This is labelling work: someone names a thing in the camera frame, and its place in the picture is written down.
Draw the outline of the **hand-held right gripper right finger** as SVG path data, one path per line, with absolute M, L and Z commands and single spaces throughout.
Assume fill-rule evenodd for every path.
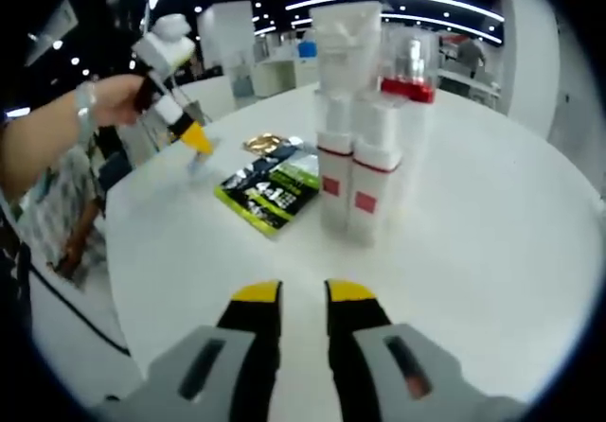
M 367 287 L 325 282 L 329 365 L 346 421 L 473 421 L 482 394 L 458 360 L 394 324 Z

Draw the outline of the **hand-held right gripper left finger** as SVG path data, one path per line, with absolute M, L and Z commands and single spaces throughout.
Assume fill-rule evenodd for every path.
M 136 393 L 138 421 L 266 421 L 280 365 L 282 282 L 238 290 L 155 360 Z

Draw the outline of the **person's left hand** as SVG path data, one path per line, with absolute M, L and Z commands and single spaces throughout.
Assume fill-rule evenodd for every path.
M 92 116 L 100 127 L 133 125 L 140 113 L 134 101 L 143 78 L 137 75 L 118 75 L 94 83 L 96 103 Z

